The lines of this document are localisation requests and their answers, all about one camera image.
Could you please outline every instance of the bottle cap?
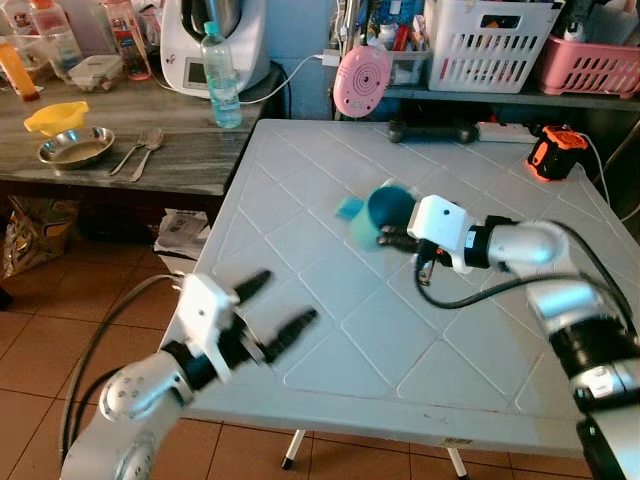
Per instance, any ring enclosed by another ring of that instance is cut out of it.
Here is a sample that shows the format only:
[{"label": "bottle cap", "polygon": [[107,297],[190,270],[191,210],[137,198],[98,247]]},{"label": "bottle cap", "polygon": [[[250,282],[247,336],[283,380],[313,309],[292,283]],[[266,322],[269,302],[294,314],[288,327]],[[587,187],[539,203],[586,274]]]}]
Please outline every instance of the bottle cap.
[{"label": "bottle cap", "polygon": [[218,28],[218,22],[205,22],[204,32],[207,35],[218,35],[220,33],[220,29]]},{"label": "bottle cap", "polygon": [[31,0],[31,5],[36,8],[50,8],[53,7],[53,0]]}]

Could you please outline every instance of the robotic arm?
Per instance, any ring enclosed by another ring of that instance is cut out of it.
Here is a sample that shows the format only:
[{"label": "robotic arm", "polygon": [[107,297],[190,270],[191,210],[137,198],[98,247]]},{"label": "robotic arm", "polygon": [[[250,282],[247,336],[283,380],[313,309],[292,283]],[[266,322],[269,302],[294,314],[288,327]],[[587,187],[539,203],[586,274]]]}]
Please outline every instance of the robotic arm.
[{"label": "robotic arm", "polygon": [[[567,235],[585,249],[606,283],[577,271]],[[594,477],[640,479],[640,346],[631,308],[579,235],[547,221],[489,217],[477,225],[458,205],[430,196],[416,204],[408,227],[385,227],[379,243],[417,249],[416,285],[439,308],[463,308],[526,286],[540,329],[585,414],[577,429]],[[423,289],[436,261],[462,273],[496,268],[520,278],[467,299],[442,302]],[[266,345],[233,310],[268,277],[269,272],[262,272],[227,290],[209,277],[188,276],[176,311],[184,339],[164,345],[108,381],[99,411],[66,456],[61,478],[148,478],[160,442],[198,391],[215,380],[228,382],[247,360],[271,364],[289,348],[316,317],[315,310],[301,312]]]},{"label": "robotic arm", "polygon": [[[394,239],[393,231],[387,228],[379,243],[406,247],[408,238]],[[489,296],[431,298],[421,283],[428,284],[435,261],[461,273],[496,268],[520,277],[507,286],[526,286],[529,306],[570,380],[586,416],[577,431],[594,477],[640,479],[640,346],[629,304],[584,240],[556,222],[489,217],[476,225],[464,209],[435,195],[416,204],[406,231],[418,247],[416,285],[435,306],[461,308]],[[577,271],[567,235],[586,249],[607,284]]]},{"label": "robotic arm", "polygon": [[215,380],[231,379],[247,360],[273,363],[309,325],[317,312],[301,312],[266,345],[233,307],[261,288],[263,271],[229,290],[206,275],[183,283],[177,317],[184,340],[172,341],[108,380],[99,409],[64,459],[63,480],[144,480],[163,438],[197,392]]}]

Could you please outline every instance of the orange bottle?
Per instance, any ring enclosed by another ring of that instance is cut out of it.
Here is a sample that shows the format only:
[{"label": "orange bottle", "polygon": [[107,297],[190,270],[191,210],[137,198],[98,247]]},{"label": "orange bottle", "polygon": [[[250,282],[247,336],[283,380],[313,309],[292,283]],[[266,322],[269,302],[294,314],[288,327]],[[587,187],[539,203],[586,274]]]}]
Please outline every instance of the orange bottle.
[{"label": "orange bottle", "polygon": [[9,81],[25,102],[40,98],[31,77],[22,65],[20,56],[6,38],[0,37],[0,65]]}]

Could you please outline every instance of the brown floor tile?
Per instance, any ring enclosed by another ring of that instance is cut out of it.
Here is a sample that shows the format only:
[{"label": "brown floor tile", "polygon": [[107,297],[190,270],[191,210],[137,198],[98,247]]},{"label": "brown floor tile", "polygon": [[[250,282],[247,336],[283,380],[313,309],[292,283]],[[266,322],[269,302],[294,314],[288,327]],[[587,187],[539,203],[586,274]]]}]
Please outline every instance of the brown floor tile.
[{"label": "brown floor tile", "polygon": [[152,480],[205,480],[221,425],[181,419],[156,455]]},{"label": "brown floor tile", "polygon": [[514,469],[573,475],[574,477],[591,477],[591,470],[583,458],[550,457],[525,453],[510,453],[509,456],[511,457],[511,466]]},{"label": "brown floor tile", "polygon": [[[59,475],[58,434],[64,401],[56,400],[9,480],[56,480]],[[88,405],[82,428],[93,418],[96,407]],[[164,439],[156,455],[153,480],[184,478],[205,480],[215,450],[220,425],[179,420]]]},{"label": "brown floor tile", "polygon": [[26,272],[0,280],[2,288],[13,296],[9,305],[12,312],[36,313],[60,283],[72,262],[56,258]]},{"label": "brown floor tile", "polygon": [[[56,480],[60,477],[58,436],[63,407],[62,400],[53,402],[9,480]],[[93,405],[87,406],[82,428],[91,421],[95,409]]]},{"label": "brown floor tile", "polygon": [[360,445],[361,447],[384,448],[397,452],[409,452],[408,442],[398,442],[396,440],[385,440],[382,438],[364,437],[361,435],[344,435],[341,433],[315,432],[314,438],[320,440],[331,440],[332,442],[349,443]]},{"label": "brown floor tile", "polygon": [[[136,267],[115,303],[122,300],[143,280],[166,273],[167,269]],[[166,330],[178,304],[179,296],[180,293],[171,287],[171,281],[163,280],[131,303],[118,316],[115,323]]]},{"label": "brown floor tile", "polygon": [[50,398],[0,390],[0,478],[8,478],[51,405]]},{"label": "brown floor tile", "polygon": [[[509,468],[511,463],[509,462],[509,454],[506,452],[490,452],[485,450],[469,450],[461,448],[460,458],[464,462],[479,463],[482,465],[493,465],[494,467],[506,467]],[[430,457],[449,458],[446,448],[442,447],[430,447],[427,445],[420,445],[418,443],[411,444],[411,453],[418,455],[428,455]]]},{"label": "brown floor tile", "polygon": [[6,353],[30,319],[31,315],[23,313],[0,312],[0,358]]},{"label": "brown floor tile", "polygon": [[409,454],[313,441],[310,480],[409,480]]},{"label": "brown floor tile", "polygon": [[568,477],[566,475],[552,475],[550,473],[513,471],[514,480],[579,480],[583,477]]},{"label": "brown floor tile", "polygon": [[0,360],[0,388],[54,397],[96,328],[34,316]]},{"label": "brown floor tile", "polygon": [[133,267],[126,265],[77,262],[38,314],[100,322],[132,271]]},{"label": "brown floor tile", "polygon": [[[511,469],[465,464],[467,474],[473,480],[513,480]],[[451,480],[456,471],[451,460],[444,458],[411,455],[411,480]]]},{"label": "brown floor tile", "polygon": [[69,244],[65,255],[73,260],[135,266],[148,248],[148,245],[131,243],[82,241]]},{"label": "brown floor tile", "polygon": [[[80,383],[78,396],[80,399],[89,385],[100,375],[112,368],[137,362],[158,350],[163,332],[148,328],[125,327],[112,325],[102,337],[98,348],[85,370]],[[58,393],[58,398],[66,398],[70,379]],[[91,403],[96,403],[100,396],[100,389],[91,397]]]},{"label": "brown floor tile", "polygon": [[291,470],[280,468],[291,437],[280,433],[224,425],[209,471],[209,480],[306,479],[311,439],[304,439]]},{"label": "brown floor tile", "polygon": [[150,267],[150,268],[162,268],[165,272],[169,272],[169,269],[165,265],[165,263],[160,259],[158,255],[153,253],[153,247],[148,247],[145,252],[142,260],[138,264],[139,267]]}]

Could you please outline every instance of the table surface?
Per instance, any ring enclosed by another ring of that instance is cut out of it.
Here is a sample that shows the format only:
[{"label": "table surface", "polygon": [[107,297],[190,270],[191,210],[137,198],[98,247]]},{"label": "table surface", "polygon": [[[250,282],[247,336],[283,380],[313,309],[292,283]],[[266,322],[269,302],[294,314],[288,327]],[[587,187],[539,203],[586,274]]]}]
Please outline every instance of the table surface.
[{"label": "table surface", "polygon": [[[272,67],[267,78],[241,94],[241,100],[267,95],[276,86],[279,75]],[[0,93],[0,182],[224,195],[266,103],[244,105],[242,125],[223,129],[215,124],[208,99],[166,90],[153,79],[122,81],[110,92],[93,94],[82,93],[57,80],[44,86],[41,98],[34,102],[23,102],[12,91]],[[47,105],[79,100],[85,100],[90,108],[85,125],[113,130],[116,141],[99,163],[57,174],[36,157],[45,137],[27,132],[23,121]],[[140,133],[151,127],[162,128],[164,142],[162,148],[151,154],[142,178],[136,183],[129,182],[144,149],[138,149],[119,174],[107,176],[136,144]]]},{"label": "table surface", "polygon": [[[234,285],[275,279],[240,314],[268,340],[306,306],[319,320],[274,369],[247,365],[202,392],[190,416],[356,433],[432,445],[576,455],[580,414],[521,290],[458,311],[427,305],[408,255],[367,253],[334,216],[389,178],[438,194],[476,218],[553,218],[592,245],[638,313],[640,249],[579,166],[541,183],[531,145],[390,143],[383,124],[260,121],[196,266]],[[594,272],[571,246],[579,268]],[[453,300],[508,275],[437,268]],[[165,340],[182,339],[175,319]]]}]

